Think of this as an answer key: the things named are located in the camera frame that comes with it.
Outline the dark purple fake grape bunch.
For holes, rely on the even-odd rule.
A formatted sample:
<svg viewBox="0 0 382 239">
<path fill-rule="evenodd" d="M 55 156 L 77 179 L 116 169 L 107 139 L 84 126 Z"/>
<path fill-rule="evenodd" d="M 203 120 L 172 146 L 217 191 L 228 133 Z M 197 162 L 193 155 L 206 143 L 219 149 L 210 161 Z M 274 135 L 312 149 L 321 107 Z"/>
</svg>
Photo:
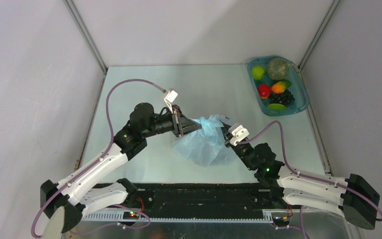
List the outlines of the dark purple fake grape bunch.
<svg viewBox="0 0 382 239">
<path fill-rule="evenodd" d="M 280 94 L 271 92 L 268 99 L 271 100 L 273 104 L 281 104 L 284 106 L 288 106 L 295 101 L 293 94 L 289 90 L 285 90 Z"/>
</svg>

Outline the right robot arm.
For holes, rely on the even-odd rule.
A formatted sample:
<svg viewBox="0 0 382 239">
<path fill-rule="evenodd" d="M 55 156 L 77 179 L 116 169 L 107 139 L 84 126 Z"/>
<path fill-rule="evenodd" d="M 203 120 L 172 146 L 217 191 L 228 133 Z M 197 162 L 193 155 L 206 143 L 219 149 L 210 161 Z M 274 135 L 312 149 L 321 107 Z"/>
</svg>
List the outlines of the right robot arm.
<svg viewBox="0 0 382 239">
<path fill-rule="evenodd" d="M 349 178 L 318 175 L 276 160 L 267 143 L 253 147 L 248 130 L 242 125 L 222 124 L 225 145 L 232 148 L 248 170 L 264 187 L 270 189 L 269 200 L 275 208 L 300 205 L 342 216 L 352 225 L 374 230 L 382 222 L 379 193 L 357 174 Z"/>
</svg>

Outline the light blue printed plastic bag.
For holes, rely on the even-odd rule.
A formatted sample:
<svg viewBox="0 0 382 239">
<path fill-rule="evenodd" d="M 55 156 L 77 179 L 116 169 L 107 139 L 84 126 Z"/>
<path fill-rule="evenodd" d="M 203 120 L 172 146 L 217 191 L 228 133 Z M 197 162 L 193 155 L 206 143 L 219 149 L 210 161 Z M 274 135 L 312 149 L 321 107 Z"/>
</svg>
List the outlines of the light blue printed plastic bag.
<svg viewBox="0 0 382 239">
<path fill-rule="evenodd" d="M 222 132 L 223 124 L 234 125 L 235 122 L 225 115 L 200 117 L 194 122 L 201 129 L 193 131 L 173 143 L 175 153 L 194 164 L 208 167 L 228 165 L 237 159 L 230 147 L 226 147 Z"/>
</svg>

